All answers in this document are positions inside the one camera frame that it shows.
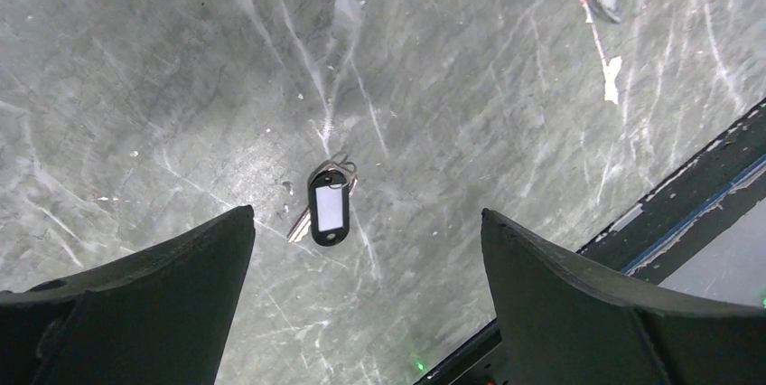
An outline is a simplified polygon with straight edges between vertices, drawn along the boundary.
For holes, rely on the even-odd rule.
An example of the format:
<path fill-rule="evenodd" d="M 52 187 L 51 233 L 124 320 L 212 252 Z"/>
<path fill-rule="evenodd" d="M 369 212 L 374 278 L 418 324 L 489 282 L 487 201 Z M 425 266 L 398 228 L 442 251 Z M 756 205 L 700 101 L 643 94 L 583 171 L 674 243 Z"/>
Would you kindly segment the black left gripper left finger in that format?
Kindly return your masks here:
<path fill-rule="evenodd" d="M 250 206 L 1 294 L 4 384 L 211 384 L 254 247 Z"/>

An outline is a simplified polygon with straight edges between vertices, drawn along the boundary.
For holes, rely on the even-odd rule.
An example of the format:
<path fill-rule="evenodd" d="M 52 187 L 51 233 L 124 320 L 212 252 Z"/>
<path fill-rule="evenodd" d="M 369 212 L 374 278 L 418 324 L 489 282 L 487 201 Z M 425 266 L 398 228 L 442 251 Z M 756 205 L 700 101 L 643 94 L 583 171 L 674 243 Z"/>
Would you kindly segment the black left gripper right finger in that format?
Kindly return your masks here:
<path fill-rule="evenodd" d="M 765 313 L 627 277 L 484 210 L 512 384 L 762 384 Z"/>

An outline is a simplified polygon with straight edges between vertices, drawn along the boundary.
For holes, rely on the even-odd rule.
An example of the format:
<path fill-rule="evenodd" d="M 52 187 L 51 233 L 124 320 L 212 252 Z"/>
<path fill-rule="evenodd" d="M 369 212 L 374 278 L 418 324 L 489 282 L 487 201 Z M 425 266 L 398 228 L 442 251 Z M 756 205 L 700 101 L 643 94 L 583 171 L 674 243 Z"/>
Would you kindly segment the black tagged key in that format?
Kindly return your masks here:
<path fill-rule="evenodd" d="M 357 170 L 347 154 L 338 153 L 311 172 L 306 184 L 308 204 L 286 236 L 289 243 L 297 243 L 307 234 L 323 247 L 338 245 L 346 239 Z"/>

